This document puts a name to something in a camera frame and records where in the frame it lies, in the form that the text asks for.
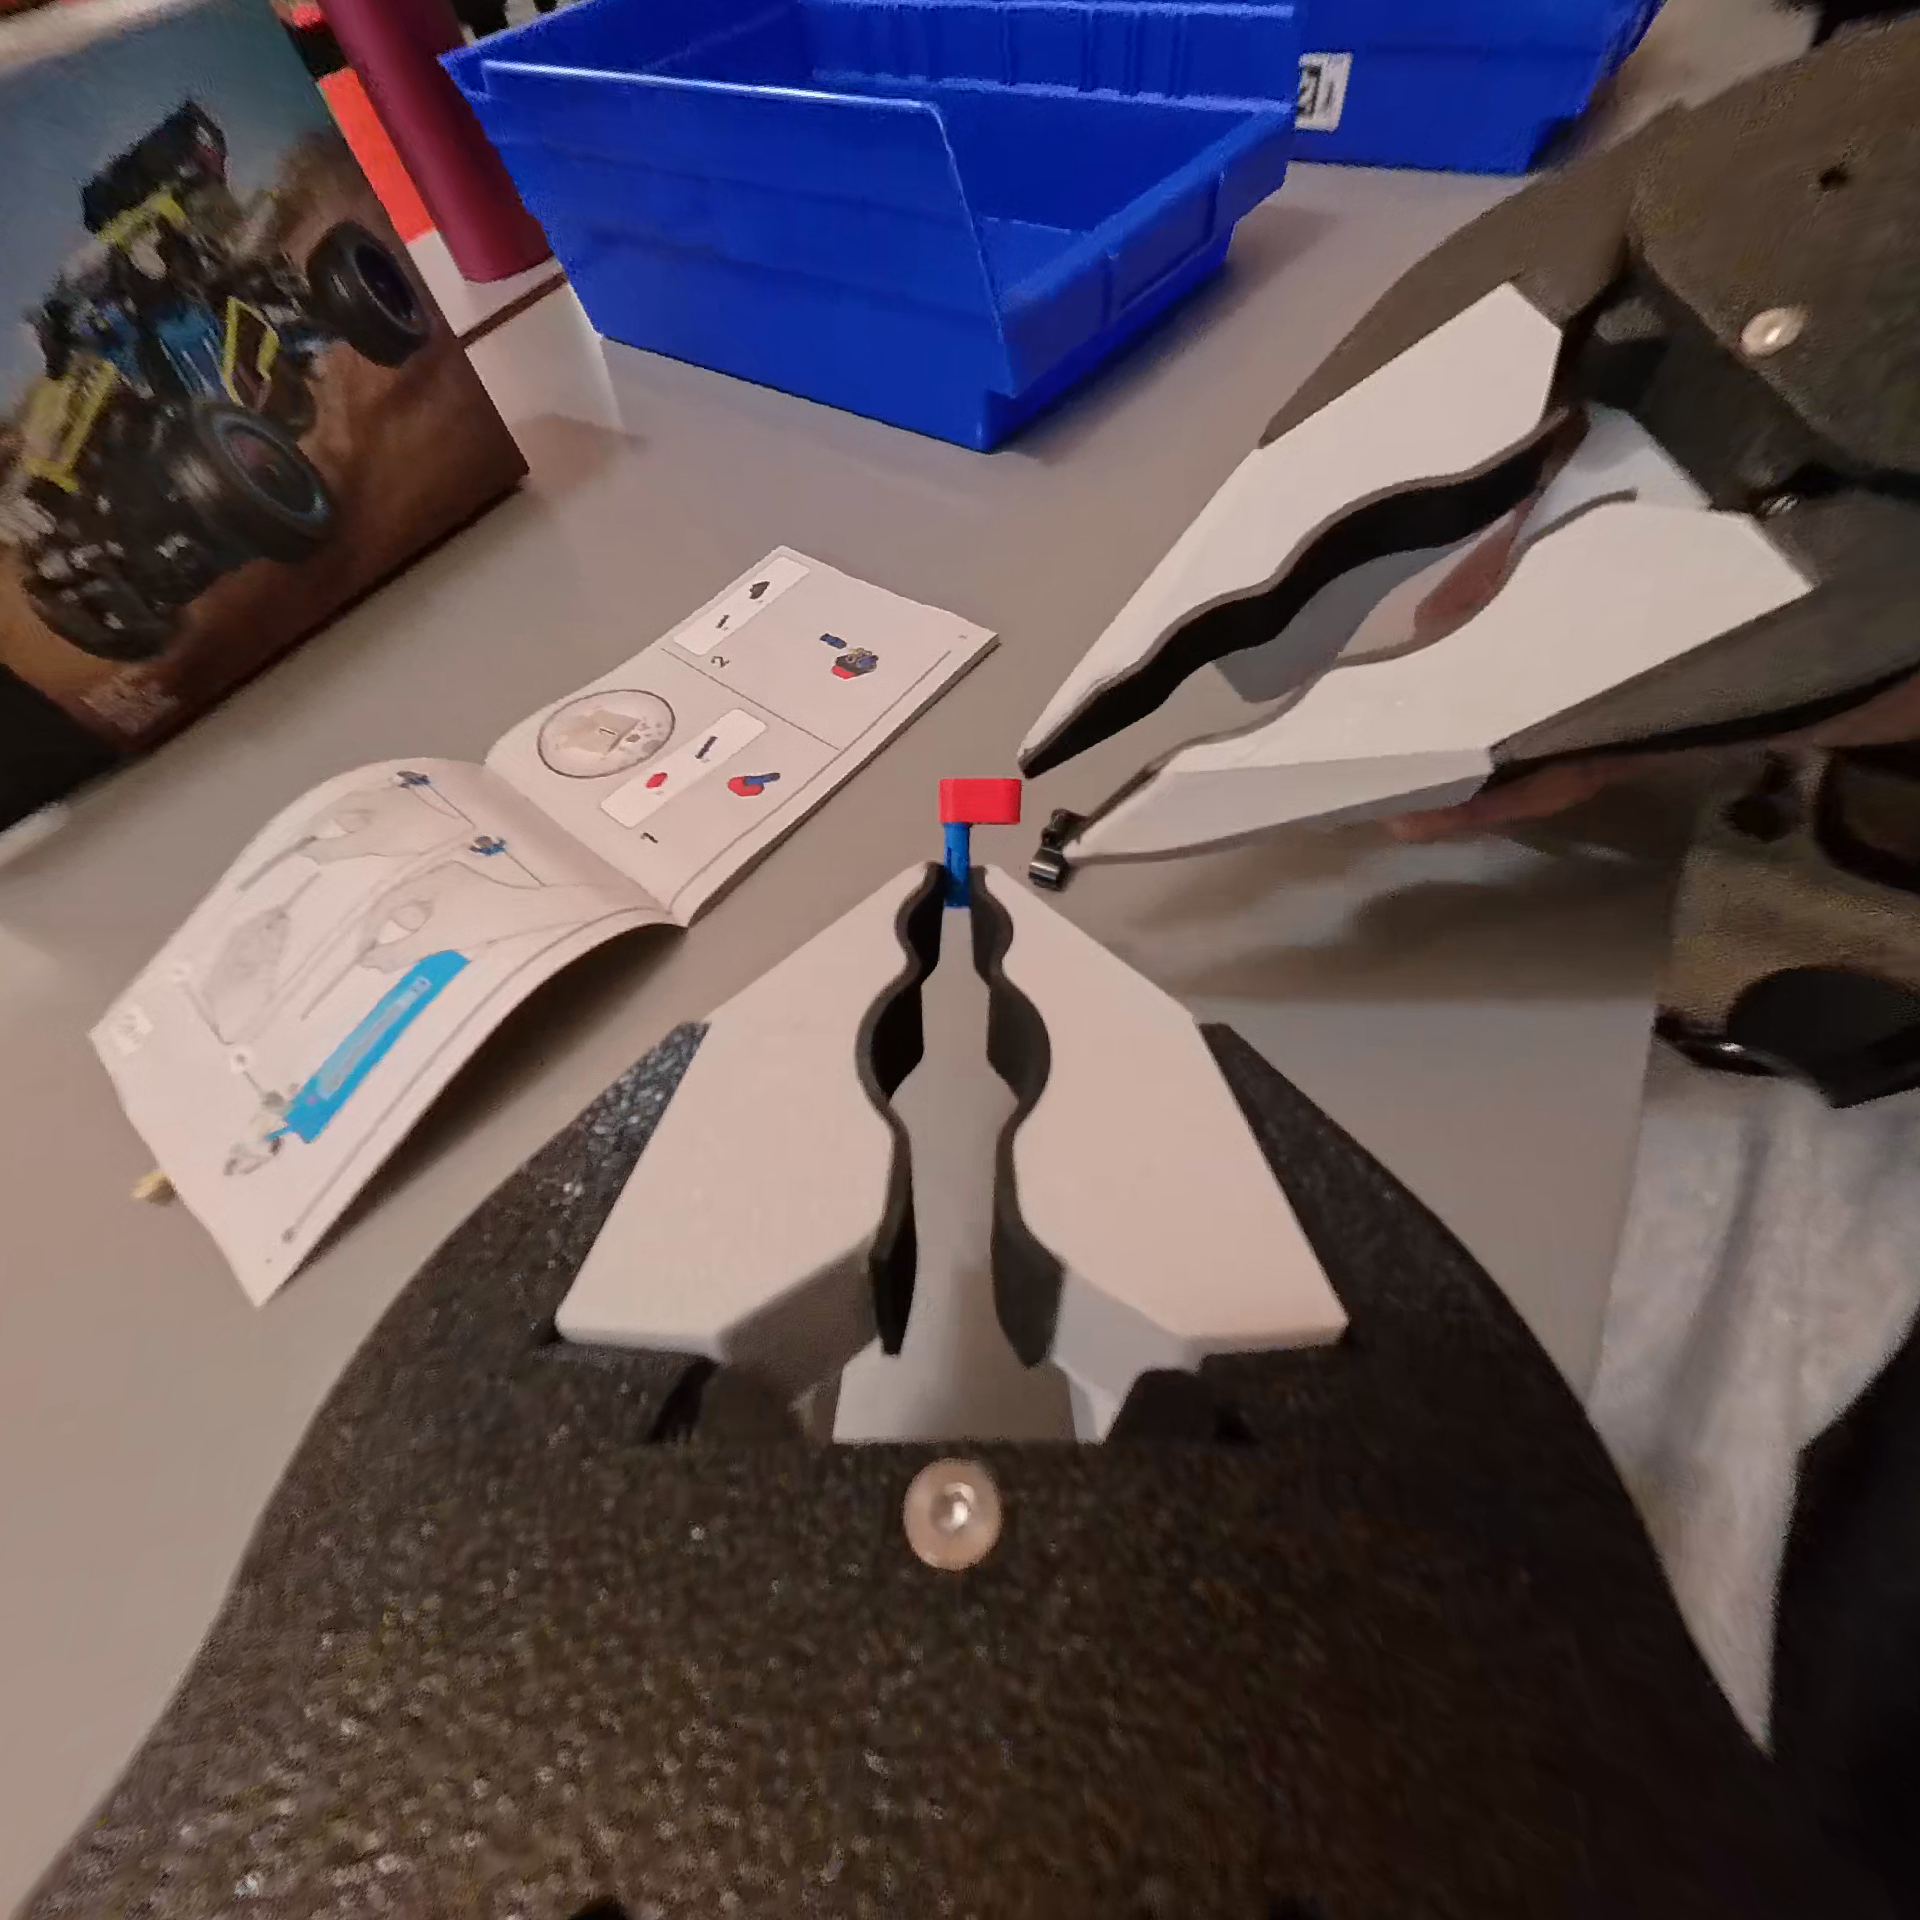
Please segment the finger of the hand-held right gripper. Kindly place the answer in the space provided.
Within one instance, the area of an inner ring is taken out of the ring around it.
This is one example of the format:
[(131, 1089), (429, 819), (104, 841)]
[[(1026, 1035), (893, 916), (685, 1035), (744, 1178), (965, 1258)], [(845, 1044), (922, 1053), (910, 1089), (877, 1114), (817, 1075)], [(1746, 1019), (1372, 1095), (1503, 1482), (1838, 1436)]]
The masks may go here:
[(1202, 666), (1280, 639), (1361, 566), (1516, 512), (1576, 436), (1562, 324), (1513, 284), (1258, 445), (1066, 674), (1018, 748), (1021, 777), (1113, 739)]
[(1263, 727), (1171, 755), (1080, 824), (1080, 859), (1452, 804), (1496, 748), (1785, 610), (1811, 579), (1746, 514), (1600, 501), (1525, 543), (1457, 632), (1335, 666)]

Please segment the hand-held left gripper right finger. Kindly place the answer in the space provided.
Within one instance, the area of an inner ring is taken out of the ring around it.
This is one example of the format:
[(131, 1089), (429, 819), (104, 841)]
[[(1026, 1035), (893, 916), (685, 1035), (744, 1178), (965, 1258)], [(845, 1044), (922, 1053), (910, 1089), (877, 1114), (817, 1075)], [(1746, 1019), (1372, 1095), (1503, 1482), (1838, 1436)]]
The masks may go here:
[(1346, 1308), (1182, 1002), (999, 867), (972, 872), (998, 1138), (990, 1272), (1026, 1368), (1107, 1438), (1145, 1374), (1330, 1346)]

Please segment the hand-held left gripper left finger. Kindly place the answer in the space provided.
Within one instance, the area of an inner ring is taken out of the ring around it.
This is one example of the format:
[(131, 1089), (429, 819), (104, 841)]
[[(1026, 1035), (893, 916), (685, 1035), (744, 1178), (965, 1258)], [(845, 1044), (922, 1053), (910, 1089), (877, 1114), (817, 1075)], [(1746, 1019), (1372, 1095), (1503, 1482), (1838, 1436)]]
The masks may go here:
[(580, 1363), (693, 1363), (804, 1438), (896, 1352), (918, 1272), (896, 1092), (922, 1065), (942, 867), (918, 859), (709, 1010), (557, 1308)]

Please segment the lego set box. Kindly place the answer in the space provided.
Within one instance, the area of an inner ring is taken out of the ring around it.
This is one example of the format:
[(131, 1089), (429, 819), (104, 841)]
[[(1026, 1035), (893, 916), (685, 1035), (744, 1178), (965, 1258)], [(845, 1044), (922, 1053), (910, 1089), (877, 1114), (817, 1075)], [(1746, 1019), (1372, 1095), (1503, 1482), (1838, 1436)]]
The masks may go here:
[(4, 813), (506, 501), (511, 425), (269, 2), (4, 17)]

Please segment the person's right hand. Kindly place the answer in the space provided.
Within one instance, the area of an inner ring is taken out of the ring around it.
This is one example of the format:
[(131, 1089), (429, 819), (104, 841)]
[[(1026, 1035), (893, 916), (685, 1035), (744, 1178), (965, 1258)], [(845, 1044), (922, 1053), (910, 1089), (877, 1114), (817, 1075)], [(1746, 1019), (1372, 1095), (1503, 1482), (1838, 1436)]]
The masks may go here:
[(1627, 780), (1647, 777), (1650, 769), (1650, 755), (1619, 755), (1501, 771), (1464, 802), (1392, 818), (1386, 830), (1409, 845), (1503, 836), (1569, 813)]

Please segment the blue storage bin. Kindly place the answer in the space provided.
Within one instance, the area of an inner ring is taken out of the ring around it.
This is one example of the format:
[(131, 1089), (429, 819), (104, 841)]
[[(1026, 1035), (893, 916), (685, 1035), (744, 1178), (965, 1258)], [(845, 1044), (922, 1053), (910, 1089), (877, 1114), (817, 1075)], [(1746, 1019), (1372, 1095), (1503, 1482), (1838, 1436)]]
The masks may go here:
[(1664, 2), (1297, 2), (1294, 153), (1522, 175)]
[(990, 453), (1280, 190), (1292, 2), (571, 2), (446, 75), (594, 327)]

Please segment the open instruction booklet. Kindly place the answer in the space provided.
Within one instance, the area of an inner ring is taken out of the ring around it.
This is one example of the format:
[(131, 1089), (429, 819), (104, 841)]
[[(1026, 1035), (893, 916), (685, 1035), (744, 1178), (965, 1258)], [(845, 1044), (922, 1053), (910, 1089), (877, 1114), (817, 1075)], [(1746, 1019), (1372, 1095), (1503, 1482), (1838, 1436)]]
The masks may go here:
[(264, 1304), (558, 972), (687, 930), (998, 632), (796, 547), (524, 718), (271, 818), (87, 1042)]

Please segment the maroon cylinder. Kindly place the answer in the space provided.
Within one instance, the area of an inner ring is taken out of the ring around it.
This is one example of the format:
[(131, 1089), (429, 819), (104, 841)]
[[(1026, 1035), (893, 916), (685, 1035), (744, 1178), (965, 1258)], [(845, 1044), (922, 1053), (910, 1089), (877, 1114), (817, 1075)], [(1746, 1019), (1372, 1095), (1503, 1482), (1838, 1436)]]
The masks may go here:
[(320, 2), (320, 12), (460, 277), (498, 284), (541, 270), (553, 246), (446, 67), (467, 51), (467, 12), (491, 35), (504, 29), (504, 2)]

